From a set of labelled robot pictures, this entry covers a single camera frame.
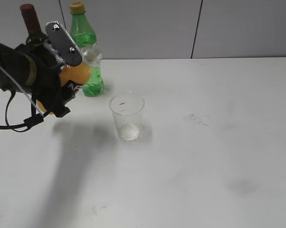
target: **clear plastic cup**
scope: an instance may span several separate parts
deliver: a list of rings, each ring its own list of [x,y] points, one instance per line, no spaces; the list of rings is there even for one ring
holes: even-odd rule
[[[124,92],[112,98],[109,107],[118,136],[126,141],[137,139],[142,131],[143,98],[133,92]]]

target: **green bottle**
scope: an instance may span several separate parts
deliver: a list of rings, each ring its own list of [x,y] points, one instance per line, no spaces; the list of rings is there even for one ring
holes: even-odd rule
[[[99,96],[104,90],[104,82],[101,77],[100,62],[102,55],[97,48],[96,35],[85,16],[85,8],[82,2],[73,2],[70,4],[72,14],[71,37],[79,48],[94,46],[94,55],[90,56],[95,60],[94,67],[91,70],[89,81],[83,85],[85,96]]]

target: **bottle label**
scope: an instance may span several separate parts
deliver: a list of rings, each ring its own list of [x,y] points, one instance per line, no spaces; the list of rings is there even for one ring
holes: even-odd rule
[[[61,88],[64,103],[67,103],[71,99],[75,98],[75,94],[82,88],[82,86],[82,84],[76,83],[72,80],[67,81],[66,84]]]

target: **wine bottle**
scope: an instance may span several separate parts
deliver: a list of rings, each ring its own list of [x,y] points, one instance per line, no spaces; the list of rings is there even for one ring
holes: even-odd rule
[[[32,4],[23,4],[20,6],[20,11],[29,34],[26,39],[26,45],[32,48],[40,46],[48,37],[40,28],[34,6]]]

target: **stain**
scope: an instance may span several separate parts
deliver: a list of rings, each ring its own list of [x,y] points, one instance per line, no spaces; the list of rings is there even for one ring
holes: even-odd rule
[[[246,197],[257,191],[259,186],[250,179],[236,178],[229,182],[228,188],[238,196]]]
[[[97,209],[95,207],[92,208],[92,215],[97,216]]]
[[[102,206],[102,207],[92,207],[92,215],[93,215],[93,216],[98,216],[98,213],[99,213],[102,209],[106,209],[106,206]]]
[[[209,126],[210,117],[207,115],[197,115],[197,114],[189,114],[185,117],[186,120],[191,121],[195,124],[200,124],[202,126]]]

